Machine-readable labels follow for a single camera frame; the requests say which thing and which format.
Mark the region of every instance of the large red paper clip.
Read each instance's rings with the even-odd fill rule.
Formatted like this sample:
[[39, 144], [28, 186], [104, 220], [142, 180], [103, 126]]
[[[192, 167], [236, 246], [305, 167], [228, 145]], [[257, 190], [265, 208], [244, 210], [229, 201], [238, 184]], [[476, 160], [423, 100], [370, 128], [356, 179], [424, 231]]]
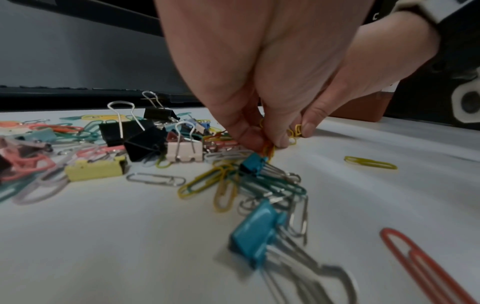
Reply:
[[[410, 247], [405, 256], [392, 241], [397, 237]], [[401, 232], [384, 228], [380, 237], [396, 259], [434, 304], [479, 304], [440, 265]]]

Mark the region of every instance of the table surface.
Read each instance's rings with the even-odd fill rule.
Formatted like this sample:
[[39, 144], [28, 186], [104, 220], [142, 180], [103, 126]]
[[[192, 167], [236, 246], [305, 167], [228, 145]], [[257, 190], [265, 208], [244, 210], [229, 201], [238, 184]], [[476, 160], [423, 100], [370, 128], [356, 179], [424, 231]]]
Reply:
[[[176, 112], [217, 125], [206, 109]], [[83, 126], [87, 120], [60, 118], [88, 114], [112, 112], [1, 113], [0, 120], [48, 118]], [[0, 129], [0, 135], [12, 132]], [[349, 165], [345, 156], [390, 162], [398, 170]], [[429, 303], [380, 239], [384, 227], [412, 238], [480, 300], [480, 132], [390, 118], [328, 118], [312, 138], [277, 151], [272, 164], [302, 177], [310, 197], [305, 249], [320, 263], [350, 271], [360, 303]], [[136, 163], [129, 172], [191, 180], [210, 168]], [[274, 303], [261, 274], [227, 250], [243, 217], [235, 208], [215, 213], [213, 191], [180, 200], [176, 188], [115, 177], [70, 183], [28, 206], [4, 201], [1, 302]], [[335, 282], [325, 284], [338, 303], [345, 302]], [[291, 285], [282, 284], [298, 302]]]

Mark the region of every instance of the hand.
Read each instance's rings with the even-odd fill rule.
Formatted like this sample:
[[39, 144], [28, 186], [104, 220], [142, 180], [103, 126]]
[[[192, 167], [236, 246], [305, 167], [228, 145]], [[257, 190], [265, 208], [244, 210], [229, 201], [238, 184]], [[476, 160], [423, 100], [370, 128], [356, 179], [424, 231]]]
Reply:
[[302, 136], [310, 137], [323, 119], [348, 101], [378, 92], [415, 72], [435, 56], [439, 44], [436, 30], [409, 12], [360, 27], [324, 91], [292, 126], [301, 123]]
[[[192, 92], [242, 145], [286, 129], [337, 68], [373, 0], [155, 0]], [[264, 105], [262, 118], [257, 105]]]

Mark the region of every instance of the white table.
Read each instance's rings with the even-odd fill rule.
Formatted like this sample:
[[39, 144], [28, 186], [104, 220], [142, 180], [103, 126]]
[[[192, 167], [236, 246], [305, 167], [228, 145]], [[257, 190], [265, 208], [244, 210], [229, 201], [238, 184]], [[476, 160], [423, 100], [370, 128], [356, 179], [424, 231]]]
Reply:
[[[206, 109], [177, 110], [185, 111], [211, 118]], [[0, 120], [58, 123], [59, 117], [91, 113], [111, 111], [1, 113]], [[398, 170], [349, 165], [347, 155], [390, 162]], [[478, 161], [477, 131], [328, 118], [312, 138], [277, 151], [272, 164], [302, 177], [310, 197], [306, 250], [319, 262], [349, 270], [360, 303], [427, 304], [379, 231], [392, 227], [412, 238], [480, 300]], [[191, 180], [209, 169], [204, 163], [163, 171], [136, 164], [130, 172]], [[235, 210], [215, 213], [214, 189], [190, 200], [178, 199], [176, 191], [118, 177], [71, 183], [29, 206], [3, 202], [0, 302], [273, 303], [262, 276], [227, 250], [243, 218]], [[298, 301], [293, 287], [285, 288]], [[331, 290], [335, 297], [341, 288]]]

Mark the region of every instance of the yellow binder clip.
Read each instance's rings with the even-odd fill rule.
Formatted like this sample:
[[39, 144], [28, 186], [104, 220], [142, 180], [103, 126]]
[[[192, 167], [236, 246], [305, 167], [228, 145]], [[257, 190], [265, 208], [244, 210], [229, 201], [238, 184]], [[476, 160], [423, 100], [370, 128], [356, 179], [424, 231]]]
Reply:
[[398, 169], [397, 166], [390, 163], [385, 163], [385, 162], [376, 161], [376, 160], [367, 159], [367, 158], [359, 158], [354, 156], [346, 156], [344, 158], [344, 161], [349, 164], [366, 166], [366, 167], [374, 167], [374, 168], [390, 169], [390, 170]]
[[125, 173], [127, 160], [125, 156], [117, 156], [113, 160], [89, 162], [78, 160], [74, 165], [65, 167], [65, 174], [72, 182], [121, 176]]

